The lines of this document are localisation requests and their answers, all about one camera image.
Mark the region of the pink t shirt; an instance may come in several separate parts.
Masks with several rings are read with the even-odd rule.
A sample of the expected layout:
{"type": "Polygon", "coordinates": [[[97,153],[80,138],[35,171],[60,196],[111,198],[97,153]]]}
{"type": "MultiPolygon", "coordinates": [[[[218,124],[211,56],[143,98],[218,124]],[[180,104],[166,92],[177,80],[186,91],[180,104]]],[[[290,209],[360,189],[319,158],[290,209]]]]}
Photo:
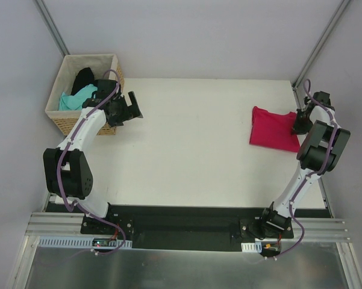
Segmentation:
{"type": "Polygon", "coordinates": [[[254,106],[249,144],[264,148],[297,153],[298,136],[292,132],[297,114],[275,114],[254,106]]]}

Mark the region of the wicker laundry basket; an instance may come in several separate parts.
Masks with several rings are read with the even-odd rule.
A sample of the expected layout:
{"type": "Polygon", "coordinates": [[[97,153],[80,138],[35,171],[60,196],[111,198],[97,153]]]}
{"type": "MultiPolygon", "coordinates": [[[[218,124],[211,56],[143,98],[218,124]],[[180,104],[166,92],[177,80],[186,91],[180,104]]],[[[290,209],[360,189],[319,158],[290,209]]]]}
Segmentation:
{"type": "Polygon", "coordinates": [[[81,112],[80,110],[60,111],[58,105],[61,94],[68,94],[72,91],[77,74],[80,70],[87,67],[91,68],[95,79],[120,80],[120,86],[124,86],[125,81],[117,55],[87,54],[65,56],[45,108],[47,116],[64,135],[70,133],[81,112]]]}

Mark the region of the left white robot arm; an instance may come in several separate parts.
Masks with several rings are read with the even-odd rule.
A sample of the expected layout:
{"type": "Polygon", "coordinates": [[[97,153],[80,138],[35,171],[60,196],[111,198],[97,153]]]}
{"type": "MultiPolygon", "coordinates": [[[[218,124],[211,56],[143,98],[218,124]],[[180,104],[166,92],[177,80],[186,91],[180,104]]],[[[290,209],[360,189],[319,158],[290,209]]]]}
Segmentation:
{"type": "Polygon", "coordinates": [[[84,101],[71,132],[56,148],[47,148],[43,153],[48,191],[62,198],[68,211],[78,207],[87,215],[97,216],[94,226],[102,234],[111,233],[116,221],[107,214],[108,202],[95,196],[85,150],[104,125],[115,128],[143,117],[135,93],[128,92],[128,97],[130,104],[118,81],[100,79],[97,91],[84,101]]]}

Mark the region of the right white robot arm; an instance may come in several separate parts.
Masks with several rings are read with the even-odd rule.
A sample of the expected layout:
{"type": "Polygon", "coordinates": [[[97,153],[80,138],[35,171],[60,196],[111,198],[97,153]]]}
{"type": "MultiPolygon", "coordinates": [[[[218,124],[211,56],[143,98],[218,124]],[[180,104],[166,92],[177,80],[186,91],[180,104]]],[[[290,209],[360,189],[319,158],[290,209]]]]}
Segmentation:
{"type": "Polygon", "coordinates": [[[288,231],[297,204],[313,183],[335,168],[351,137],[351,132],[337,123],[330,94],[323,91],[305,97],[305,108],[298,111],[293,131],[306,133],[306,137],[292,179],[260,217],[260,233],[269,238],[288,231]]]}

